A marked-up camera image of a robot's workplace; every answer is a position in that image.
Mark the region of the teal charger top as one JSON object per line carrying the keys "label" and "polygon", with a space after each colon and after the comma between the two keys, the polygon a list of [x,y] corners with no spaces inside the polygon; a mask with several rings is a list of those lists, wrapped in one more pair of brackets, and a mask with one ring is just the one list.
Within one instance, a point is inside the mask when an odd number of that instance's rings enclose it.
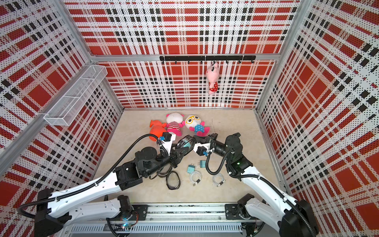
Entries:
{"label": "teal charger top", "polygon": [[188,147],[190,148],[193,144],[192,138],[190,137],[184,137],[181,139],[180,146],[181,147]]}

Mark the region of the teal charger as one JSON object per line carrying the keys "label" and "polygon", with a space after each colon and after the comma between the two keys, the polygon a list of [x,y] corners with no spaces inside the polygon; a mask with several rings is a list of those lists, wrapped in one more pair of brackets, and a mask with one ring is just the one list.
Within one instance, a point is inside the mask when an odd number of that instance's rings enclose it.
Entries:
{"label": "teal charger", "polygon": [[190,137],[184,137],[181,139],[180,146],[181,147],[188,147],[190,148],[193,144],[192,138]]}
{"label": "teal charger", "polygon": [[188,167],[187,167],[187,173],[191,174],[194,171],[195,171],[195,166],[194,165],[188,165]]}
{"label": "teal charger", "polygon": [[199,167],[200,168],[205,168],[206,167],[206,160],[200,160],[199,161]]}

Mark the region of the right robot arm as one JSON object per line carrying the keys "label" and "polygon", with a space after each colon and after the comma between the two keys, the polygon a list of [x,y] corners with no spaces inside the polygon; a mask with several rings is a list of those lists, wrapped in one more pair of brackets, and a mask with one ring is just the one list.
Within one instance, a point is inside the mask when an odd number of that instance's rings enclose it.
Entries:
{"label": "right robot arm", "polygon": [[240,134],[229,135],[225,142],[217,141],[217,134],[206,137],[194,136],[193,151],[205,155],[208,163],[211,155],[222,157],[231,178],[252,188],[263,201],[250,194],[240,201],[243,214],[255,217],[275,229],[281,237],[315,237],[319,233],[311,205],[306,200],[297,200],[269,180],[243,154]]}

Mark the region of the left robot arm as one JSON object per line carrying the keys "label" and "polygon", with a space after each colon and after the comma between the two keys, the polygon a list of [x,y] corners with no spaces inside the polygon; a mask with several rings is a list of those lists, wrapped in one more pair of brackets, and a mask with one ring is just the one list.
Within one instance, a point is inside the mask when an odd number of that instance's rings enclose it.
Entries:
{"label": "left robot arm", "polygon": [[135,158],[123,165],[121,157],[105,175],[79,186],[53,191],[38,192],[37,201],[22,204],[17,212],[34,220],[34,235],[48,237],[63,228],[86,220],[131,217],[136,209],[131,207],[127,196],[94,202],[95,199],[139,185],[143,178],[160,171],[167,165],[176,168],[189,148],[177,148],[172,139],[157,139],[159,150],[146,147],[135,153]]}

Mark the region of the teal charger bottom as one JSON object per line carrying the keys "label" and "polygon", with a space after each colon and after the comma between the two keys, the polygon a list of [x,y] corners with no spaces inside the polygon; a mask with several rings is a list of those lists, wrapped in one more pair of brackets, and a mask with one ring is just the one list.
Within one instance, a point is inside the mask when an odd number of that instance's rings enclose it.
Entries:
{"label": "teal charger bottom", "polygon": [[188,167],[187,167],[187,173],[191,174],[194,171],[195,171],[195,166],[194,165],[188,165]]}

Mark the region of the orange plush toy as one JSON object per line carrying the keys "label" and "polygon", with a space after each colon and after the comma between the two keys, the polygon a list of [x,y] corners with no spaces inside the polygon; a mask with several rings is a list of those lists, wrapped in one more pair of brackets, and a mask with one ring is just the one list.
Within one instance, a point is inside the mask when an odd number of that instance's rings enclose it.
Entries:
{"label": "orange plush toy", "polygon": [[167,123],[162,123],[159,120],[151,120],[150,122],[150,134],[153,134],[157,137],[161,137],[164,132],[166,132]]}

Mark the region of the pink striped plush doll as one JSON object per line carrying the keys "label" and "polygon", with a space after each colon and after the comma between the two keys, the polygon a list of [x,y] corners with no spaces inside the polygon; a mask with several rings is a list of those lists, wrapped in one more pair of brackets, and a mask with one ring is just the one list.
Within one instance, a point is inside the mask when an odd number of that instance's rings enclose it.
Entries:
{"label": "pink striped plush doll", "polygon": [[166,130],[176,136],[182,136],[181,128],[183,127],[184,115],[180,113],[171,113],[166,115]]}

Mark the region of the pink hanging plush toy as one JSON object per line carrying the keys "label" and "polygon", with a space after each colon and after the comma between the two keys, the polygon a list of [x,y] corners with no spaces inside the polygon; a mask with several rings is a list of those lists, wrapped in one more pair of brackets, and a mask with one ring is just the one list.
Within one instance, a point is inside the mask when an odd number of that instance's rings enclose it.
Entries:
{"label": "pink hanging plush toy", "polygon": [[208,80],[208,94],[214,94],[218,91],[218,80],[220,77],[220,69],[217,62],[207,68],[206,78]]}

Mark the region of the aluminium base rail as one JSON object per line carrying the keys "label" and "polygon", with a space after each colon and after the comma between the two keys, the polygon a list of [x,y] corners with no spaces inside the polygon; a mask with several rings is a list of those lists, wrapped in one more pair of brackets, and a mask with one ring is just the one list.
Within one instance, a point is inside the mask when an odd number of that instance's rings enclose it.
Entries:
{"label": "aluminium base rail", "polygon": [[281,237],[310,237],[305,221],[291,207],[279,211],[257,198],[245,197],[237,203],[134,203],[139,217],[118,215],[106,220],[90,207],[75,210],[71,221],[59,234],[110,234],[127,237],[155,233],[242,233],[253,237],[270,226]]}

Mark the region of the black hook rail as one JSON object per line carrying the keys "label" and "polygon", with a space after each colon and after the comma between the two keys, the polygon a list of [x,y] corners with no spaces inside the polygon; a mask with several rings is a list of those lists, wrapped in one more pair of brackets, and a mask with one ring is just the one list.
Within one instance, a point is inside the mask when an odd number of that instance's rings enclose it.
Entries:
{"label": "black hook rail", "polygon": [[255,61],[257,59],[257,56],[255,55],[201,55],[201,56],[160,56],[159,57],[161,62],[179,62],[179,61]]}

